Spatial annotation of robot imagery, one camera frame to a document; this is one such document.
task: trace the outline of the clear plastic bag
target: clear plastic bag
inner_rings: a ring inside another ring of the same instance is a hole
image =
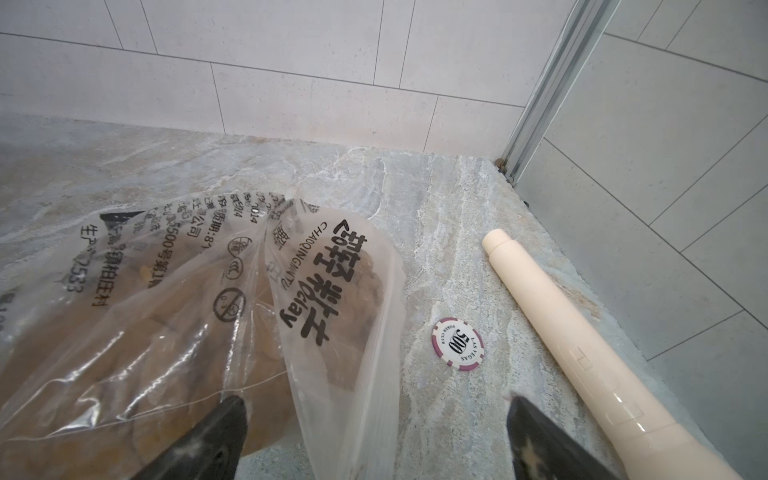
[[[237,193],[99,220],[0,296],[6,477],[130,477],[233,394],[244,455],[298,420],[317,478],[392,476],[404,275],[367,219]]]

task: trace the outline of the wall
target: wall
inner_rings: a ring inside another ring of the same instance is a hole
[[[4,0],[0,110],[497,158],[574,0]]]
[[[517,191],[744,478],[768,470],[768,4],[625,0]]]

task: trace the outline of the marble surface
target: marble surface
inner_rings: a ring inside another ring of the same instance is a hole
[[[354,210],[387,232],[407,283],[401,340],[397,478],[513,478],[505,430],[523,393],[615,472],[621,464],[485,258],[503,227],[562,286],[673,415],[711,444],[490,161],[369,147],[204,134],[0,114],[0,288],[42,265],[94,211],[137,210],[190,195],[271,190]],[[437,319],[483,336],[471,372],[432,350]],[[238,478],[312,478],[301,444],[240,463]]]

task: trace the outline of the purple and white poker chip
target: purple and white poker chip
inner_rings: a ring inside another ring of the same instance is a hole
[[[485,345],[478,331],[452,316],[435,324],[432,347],[448,366],[465,372],[479,367],[485,358]]]

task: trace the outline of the beige cylinder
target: beige cylinder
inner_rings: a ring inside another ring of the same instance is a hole
[[[735,480],[650,393],[528,252],[503,230],[482,241],[496,273],[613,443],[631,480]]]

